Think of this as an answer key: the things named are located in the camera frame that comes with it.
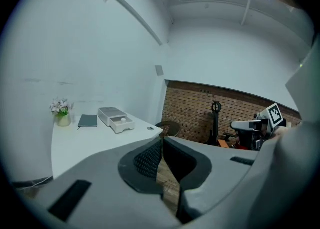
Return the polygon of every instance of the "potted flower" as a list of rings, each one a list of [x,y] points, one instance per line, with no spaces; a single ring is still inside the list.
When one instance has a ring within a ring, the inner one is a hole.
[[[67,127],[71,124],[70,110],[72,110],[73,104],[68,103],[67,99],[54,99],[50,109],[55,115],[56,123],[60,127]]]

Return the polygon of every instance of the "brick wall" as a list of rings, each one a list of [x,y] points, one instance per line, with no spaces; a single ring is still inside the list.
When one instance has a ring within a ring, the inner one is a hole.
[[[251,121],[254,114],[262,112],[275,102],[241,93],[234,90],[170,81],[168,84],[162,121],[174,121],[180,124],[179,138],[205,143],[213,128],[211,106],[214,101],[222,105],[219,112],[218,139],[224,139],[225,132],[235,134],[230,128],[232,121]],[[295,127],[301,117],[298,112],[279,105],[282,116]],[[228,144],[234,144],[230,138]]]

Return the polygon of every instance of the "dark notebook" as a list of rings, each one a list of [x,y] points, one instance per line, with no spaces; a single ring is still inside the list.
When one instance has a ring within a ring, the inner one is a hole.
[[[96,128],[98,120],[96,115],[82,115],[78,124],[79,128]]]

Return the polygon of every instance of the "white desk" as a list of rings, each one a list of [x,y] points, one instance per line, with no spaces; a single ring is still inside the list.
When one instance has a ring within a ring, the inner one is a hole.
[[[99,117],[97,118],[98,127],[82,127],[78,130],[80,117],[75,116],[68,127],[59,127],[54,124],[51,144],[51,162],[54,179],[91,155],[138,141],[153,140],[163,131],[161,128],[130,114],[128,114],[128,118],[135,122],[135,129],[133,130],[126,130],[116,134]]]

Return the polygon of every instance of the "flower pot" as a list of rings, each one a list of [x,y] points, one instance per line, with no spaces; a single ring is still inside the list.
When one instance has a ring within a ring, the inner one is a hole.
[[[68,127],[71,124],[70,114],[65,116],[58,115],[55,117],[55,119],[56,119],[56,124],[59,127]]]

